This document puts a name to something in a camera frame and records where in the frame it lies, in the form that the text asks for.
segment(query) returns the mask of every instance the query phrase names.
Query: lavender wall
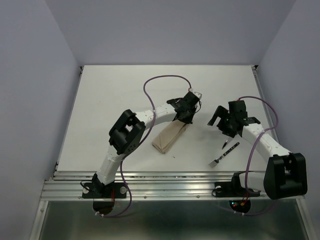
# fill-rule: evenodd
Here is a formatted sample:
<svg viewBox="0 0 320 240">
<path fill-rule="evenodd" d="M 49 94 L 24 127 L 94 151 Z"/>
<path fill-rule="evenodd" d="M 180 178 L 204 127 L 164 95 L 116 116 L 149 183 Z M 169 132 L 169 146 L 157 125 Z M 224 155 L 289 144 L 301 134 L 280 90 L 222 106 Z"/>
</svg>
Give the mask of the lavender wall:
<svg viewBox="0 0 320 240">
<path fill-rule="evenodd" d="M 307 160 L 306 200 L 320 236 L 320 1 L 297 0 L 259 66 L 282 145 Z"/>
<path fill-rule="evenodd" d="M 295 0 L 46 0 L 81 64 L 257 64 Z"/>
<path fill-rule="evenodd" d="M 44 0 L 0 7 L 0 238 L 29 239 L 79 67 Z"/>
</svg>

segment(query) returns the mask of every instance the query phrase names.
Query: white tabletop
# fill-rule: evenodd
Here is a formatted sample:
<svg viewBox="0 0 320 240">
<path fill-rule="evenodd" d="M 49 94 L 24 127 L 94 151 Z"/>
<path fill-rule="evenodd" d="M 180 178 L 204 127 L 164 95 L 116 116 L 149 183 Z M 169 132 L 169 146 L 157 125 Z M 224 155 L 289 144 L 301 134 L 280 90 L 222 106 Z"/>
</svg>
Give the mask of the white tabletop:
<svg viewBox="0 0 320 240">
<path fill-rule="evenodd" d="M 218 105 L 238 97 L 259 97 L 250 66 L 226 65 L 87 65 L 84 67 L 70 122 L 62 146 L 58 171 L 97 171 L 108 145 L 109 130 L 124 110 L 139 112 L 151 109 L 143 92 L 143 84 L 157 75 L 181 75 L 190 80 L 194 91 L 202 93 L 202 108 L 193 124 L 166 153 L 159 153 L 152 140 L 168 124 L 153 128 L 147 140 L 124 164 L 124 171 L 198 172 L 243 171 L 251 145 L 236 136 L 222 150 L 228 138 L 214 126 L 207 126 Z M 148 83 L 148 93 L 156 106 L 169 99 L 183 97 L 188 84 L 180 78 L 159 78 Z M 260 101 L 245 100 L 249 117 L 256 117 L 264 128 L 269 127 Z M 208 164 L 236 142 L 240 145 L 215 168 Z M 264 171 L 266 163 L 258 153 L 253 155 L 251 170 Z"/>
</svg>

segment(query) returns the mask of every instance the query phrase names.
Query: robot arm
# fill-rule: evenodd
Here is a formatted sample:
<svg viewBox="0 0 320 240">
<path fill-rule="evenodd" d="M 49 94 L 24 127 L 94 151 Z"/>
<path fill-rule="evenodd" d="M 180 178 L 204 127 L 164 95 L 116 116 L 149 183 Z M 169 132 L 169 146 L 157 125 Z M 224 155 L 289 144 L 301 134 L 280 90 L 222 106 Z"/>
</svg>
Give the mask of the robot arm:
<svg viewBox="0 0 320 240">
<path fill-rule="evenodd" d="M 223 134 L 234 138 L 239 134 L 254 145 L 260 133 L 264 132 L 259 120 L 248 117 L 243 100 L 230 101 L 229 110 L 219 106 L 208 125 L 213 126 L 217 117 L 217 125 Z M 247 185 L 249 189 L 265 192 L 271 199 L 280 199 L 304 195 L 307 193 L 306 160 L 300 153 L 291 153 L 282 147 L 270 135 L 264 134 L 257 142 L 258 153 L 267 163 L 265 173 L 250 171 Z M 236 172 L 231 182 L 222 183 L 217 197 L 243 196 L 245 190 L 245 173 Z"/>
<path fill-rule="evenodd" d="M 106 186 L 114 182 L 121 161 L 139 147 L 145 130 L 175 120 L 192 123 L 201 97 L 200 93 L 189 91 L 183 98 L 168 100 L 154 111 L 124 111 L 109 132 L 110 146 L 107 155 L 92 178 L 94 191 L 103 194 Z"/>
</svg>

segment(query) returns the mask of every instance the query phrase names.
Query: white enclosure wall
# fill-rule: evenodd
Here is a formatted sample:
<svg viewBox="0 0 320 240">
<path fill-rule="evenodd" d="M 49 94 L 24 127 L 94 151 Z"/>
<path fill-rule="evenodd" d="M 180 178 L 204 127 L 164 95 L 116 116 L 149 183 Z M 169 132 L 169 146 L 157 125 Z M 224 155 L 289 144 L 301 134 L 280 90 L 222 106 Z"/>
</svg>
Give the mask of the white enclosure wall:
<svg viewBox="0 0 320 240">
<path fill-rule="evenodd" d="M 265 98 L 280 118 L 284 147 L 307 160 L 306 200 L 320 236 L 320 1 L 298 0 L 259 67 Z"/>
<path fill-rule="evenodd" d="M 29 239 L 79 67 L 44 0 L 0 7 L 0 239 Z"/>
<path fill-rule="evenodd" d="M 92 64 L 258 64 L 294 0 L 46 0 Z"/>
</svg>

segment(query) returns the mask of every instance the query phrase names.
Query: purple cable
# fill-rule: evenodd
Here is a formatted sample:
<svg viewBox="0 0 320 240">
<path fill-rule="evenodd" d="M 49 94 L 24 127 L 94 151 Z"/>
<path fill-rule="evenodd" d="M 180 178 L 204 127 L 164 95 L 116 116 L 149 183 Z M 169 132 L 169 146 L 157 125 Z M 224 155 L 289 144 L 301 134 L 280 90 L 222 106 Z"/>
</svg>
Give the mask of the purple cable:
<svg viewBox="0 0 320 240">
<path fill-rule="evenodd" d="M 146 138 L 149 136 L 152 128 L 154 127 L 155 125 L 155 122 L 156 122 L 156 113 L 154 112 L 156 110 L 156 107 L 155 107 L 155 104 L 154 102 L 152 101 L 150 95 L 147 93 L 146 91 L 146 85 L 148 82 L 154 80 L 154 79 L 159 79 L 159 78 L 168 78 L 168 77 L 176 77 L 176 78 L 181 78 L 183 80 L 186 80 L 187 83 L 189 84 L 189 87 L 190 89 L 192 88 L 191 87 L 191 83 L 188 79 L 186 79 L 185 77 L 183 76 L 180 76 L 180 75 L 160 75 L 160 76 L 154 76 L 152 78 L 150 78 L 149 80 L 145 81 L 145 83 L 143 84 L 143 92 L 144 94 L 147 96 L 147 98 L 149 99 L 150 103 L 151 103 L 151 106 L 152 106 L 152 110 L 153 110 L 153 119 L 152 119 L 152 122 L 151 122 L 151 125 L 150 125 L 150 128 L 149 128 L 149 131 L 146 133 L 145 137 L 141 140 L 141 142 L 139 143 L 139 146 L 146 140 Z"/>
<path fill-rule="evenodd" d="M 256 96 L 242 96 L 242 97 L 239 97 L 238 100 L 241 100 L 241 99 L 258 99 L 260 101 L 262 101 L 263 103 L 265 103 L 266 105 L 268 105 L 268 107 L 273 111 L 274 115 L 275 115 L 275 125 L 272 126 L 272 127 L 269 127 L 269 128 L 266 128 L 263 132 L 261 132 L 259 134 L 259 136 L 257 137 L 257 139 L 255 140 L 253 146 L 252 146 L 252 149 L 251 149 L 251 152 L 250 152 L 250 155 L 249 155 L 249 159 L 248 159 L 248 163 L 246 165 L 246 169 L 245 169 L 245 176 L 244 176 L 244 186 L 245 186 L 245 189 L 248 193 L 254 193 L 254 192 L 251 192 L 248 188 L 248 173 L 249 173 L 249 168 L 250 168 L 250 163 L 251 163 L 251 160 L 252 160 L 252 156 L 254 155 L 254 152 L 255 152 L 255 149 L 258 145 L 258 142 L 260 140 L 260 138 L 263 136 L 263 134 L 265 134 L 266 131 L 269 131 L 269 130 L 272 130 L 272 129 L 275 129 L 278 124 L 279 124 L 279 117 L 278 117 L 278 114 L 276 112 L 276 110 L 268 103 L 266 102 L 265 100 L 261 99 L 260 97 L 256 97 Z"/>
<path fill-rule="evenodd" d="M 155 104 L 154 104 L 154 102 L 152 101 L 150 95 L 149 95 L 149 94 L 147 93 L 147 91 L 146 91 L 146 85 L 147 85 L 147 83 L 150 82 L 151 80 L 159 79 L 159 78 L 167 78 L 167 77 L 181 78 L 181 79 L 183 79 L 183 80 L 185 80 L 185 81 L 188 82 L 189 87 L 190 87 L 189 89 L 192 88 L 190 81 L 189 81 L 188 79 L 186 79 L 185 77 L 180 76 L 180 75 L 159 75 L 159 76 L 154 76 L 154 77 L 150 78 L 149 80 L 145 81 L 145 83 L 143 84 L 143 92 L 144 92 L 144 94 L 147 96 L 147 98 L 149 99 L 149 101 L 150 101 L 150 103 L 151 103 L 152 110 L 153 110 L 153 119 L 152 119 L 152 122 L 151 122 L 151 125 L 150 125 L 150 128 L 149 128 L 148 132 L 146 133 L 146 135 L 144 136 L 144 138 L 143 138 L 143 139 L 141 140 L 141 142 L 139 143 L 139 146 L 147 139 L 147 137 L 149 136 L 149 134 L 150 134 L 152 128 L 154 127 L 155 122 L 156 122 L 156 113 L 155 113 L 156 107 L 155 107 Z M 130 188 L 129 188 L 127 182 L 126 182 L 126 179 L 125 179 L 125 176 L 124 176 L 124 172 L 123 172 L 123 169 L 122 169 L 122 165 L 123 165 L 124 160 L 125 160 L 130 154 L 131 154 L 131 153 L 129 153 L 128 155 L 124 156 L 124 158 L 123 158 L 123 160 L 122 160 L 122 162 L 121 162 L 121 164 L 120 164 L 121 177 L 122 177 L 122 180 L 123 180 L 123 183 L 124 183 L 126 189 L 127 189 L 128 192 L 129 192 L 129 195 L 130 195 L 130 200 L 129 200 L 128 206 L 126 206 L 126 208 L 125 208 L 124 210 L 122 210 L 121 212 L 119 212 L 119 213 L 117 213 L 117 214 L 114 214 L 114 215 L 103 215 L 103 216 L 102 216 L 100 213 L 98 213 L 98 212 L 95 211 L 95 214 L 96 214 L 96 215 L 98 215 L 98 216 L 100 216 L 100 217 L 103 217 L 103 218 L 114 218 L 114 217 L 118 217 L 118 216 L 120 216 L 121 214 L 123 214 L 125 211 L 127 211 L 127 210 L 129 209 L 129 207 L 131 206 L 131 203 L 132 203 L 132 193 L 131 193 Z"/>
</svg>

